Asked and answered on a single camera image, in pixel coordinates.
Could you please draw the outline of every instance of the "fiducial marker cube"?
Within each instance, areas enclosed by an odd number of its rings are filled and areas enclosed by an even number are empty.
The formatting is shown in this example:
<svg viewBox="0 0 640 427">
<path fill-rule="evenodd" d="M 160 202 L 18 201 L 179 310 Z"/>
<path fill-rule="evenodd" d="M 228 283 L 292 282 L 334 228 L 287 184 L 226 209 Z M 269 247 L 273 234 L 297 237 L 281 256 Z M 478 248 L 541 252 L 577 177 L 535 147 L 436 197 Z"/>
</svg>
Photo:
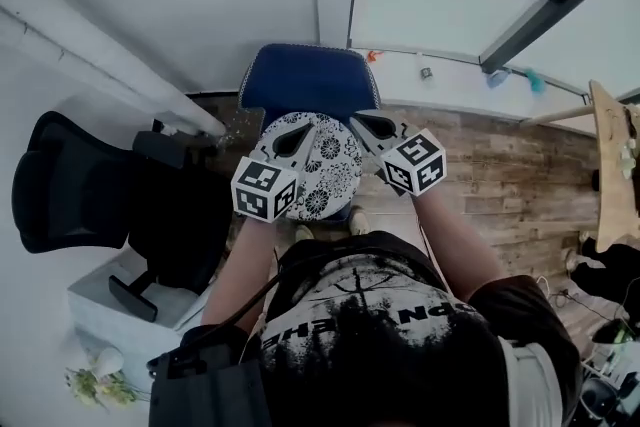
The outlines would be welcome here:
<svg viewBox="0 0 640 427">
<path fill-rule="evenodd" d="M 233 209 L 271 223 L 297 199 L 299 182 L 296 171 L 242 157 L 231 180 Z"/>
<path fill-rule="evenodd" d="M 426 128 L 380 155 L 387 183 L 419 196 L 447 176 L 444 148 Z"/>
</svg>

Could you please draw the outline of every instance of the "black sleeve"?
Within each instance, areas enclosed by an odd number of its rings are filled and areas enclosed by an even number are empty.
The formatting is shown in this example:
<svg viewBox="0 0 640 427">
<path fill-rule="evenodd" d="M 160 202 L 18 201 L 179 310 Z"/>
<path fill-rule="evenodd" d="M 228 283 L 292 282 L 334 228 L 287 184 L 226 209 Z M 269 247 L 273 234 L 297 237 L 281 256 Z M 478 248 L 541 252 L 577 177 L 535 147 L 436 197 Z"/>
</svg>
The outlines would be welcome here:
<svg viewBox="0 0 640 427">
<path fill-rule="evenodd" d="M 536 282 L 530 276 L 493 281 L 476 291 L 469 304 L 487 319 L 495 335 L 522 345 L 538 343 L 549 354 L 566 422 L 582 386 L 580 353 Z"/>
<path fill-rule="evenodd" d="M 184 347 L 185 345 L 194 343 L 201 336 L 203 336 L 208 331 L 211 331 L 215 327 L 216 325 L 205 325 L 189 329 L 189 331 L 187 331 L 182 337 L 180 347 Z M 228 326 L 221 330 L 219 333 L 216 333 L 216 335 L 214 335 L 210 340 L 207 340 L 206 343 L 199 345 L 200 347 L 222 344 L 227 345 L 231 349 L 232 360 L 240 361 L 240 356 L 242 355 L 242 351 L 244 350 L 248 339 L 249 335 L 247 335 L 244 330 L 240 329 L 237 326 Z"/>
</svg>

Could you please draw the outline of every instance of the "orange object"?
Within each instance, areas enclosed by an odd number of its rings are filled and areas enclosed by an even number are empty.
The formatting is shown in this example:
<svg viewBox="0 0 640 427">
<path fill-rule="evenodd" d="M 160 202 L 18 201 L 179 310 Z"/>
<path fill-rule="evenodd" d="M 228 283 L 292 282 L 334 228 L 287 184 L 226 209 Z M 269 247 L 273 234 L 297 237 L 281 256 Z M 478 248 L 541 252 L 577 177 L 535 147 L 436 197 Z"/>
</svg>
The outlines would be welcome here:
<svg viewBox="0 0 640 427">
<path fill-rule="evenodd" d="M 384 52 L 376 52 L 375 50 L 369 50 L 369 53 L 367 54 L 367 62 L 368 63 L 375 63 L 376 62 L 376 56 L 383 54 Z"/>
</svg>

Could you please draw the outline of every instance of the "white pipe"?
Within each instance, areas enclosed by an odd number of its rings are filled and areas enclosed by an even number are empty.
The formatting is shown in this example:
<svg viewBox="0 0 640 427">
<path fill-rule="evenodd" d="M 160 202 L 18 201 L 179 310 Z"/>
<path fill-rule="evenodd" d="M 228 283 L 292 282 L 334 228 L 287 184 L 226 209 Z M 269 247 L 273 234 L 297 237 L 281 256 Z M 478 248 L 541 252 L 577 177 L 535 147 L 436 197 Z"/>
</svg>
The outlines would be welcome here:
<svg viewBox="0 0 640 427">
<path fill-rule="evenodd" d="M 0 0 L 0 6 L 8 12 L 0 13 L 0 41 L 4 44 L 54 64 L 63 73 L 180 130 L 202 131 L 216 138 L 224 135 L 220 121 L 64 0 Z"/>
</svg>

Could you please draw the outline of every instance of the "wooden floor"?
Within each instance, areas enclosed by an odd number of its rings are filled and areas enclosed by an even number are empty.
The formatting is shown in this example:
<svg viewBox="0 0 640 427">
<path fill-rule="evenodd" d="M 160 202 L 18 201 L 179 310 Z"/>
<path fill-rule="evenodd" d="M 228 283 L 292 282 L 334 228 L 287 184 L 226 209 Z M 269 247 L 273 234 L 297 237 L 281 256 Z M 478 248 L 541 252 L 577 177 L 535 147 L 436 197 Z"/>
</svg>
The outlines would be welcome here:
<svg viewBox="0 0 640 427">
<path fill-rule="evenodd" d="M 215 166 L 231 176 L 242 155 L 256 143 L 262 115 L 236 110 L 235 97 L 201 98 L 200 105 L 229 126 L 225 151 Z M 594 138 L 549 127 L 521 129 L 514 122 L 488 116 L 393 107 L 418 127 L 429 128 L 447 151 L 448 177 L 438 185 L 451 209 L 459 212 L 495 247 L 511 274 L 544 276 L 551 294 L 568 293 L 612 318 L 616 305 L 577 289 L 566 278 L 562 250 L 577 247 L 577 231 L 532 229 L 526 221 L 597 220 L 598 197 L 591 190 L 597 167 Z M 398 198 L 372 175 L 364 174 L 355 203 L 367 211 L 374 229 L 385 229 L 424 248 L 410 200 Z M 343 230 L 312 226 L 318 237 L 337 238 Z M 293 227 L 281 223 L 279 251 L 291 243 Z M 545 293 L 547 288 L 542 280 Z M 605 321 L 563 296 L 549 297 L 572 338 L 589 350 L 590 335 Z"/>
</svg>

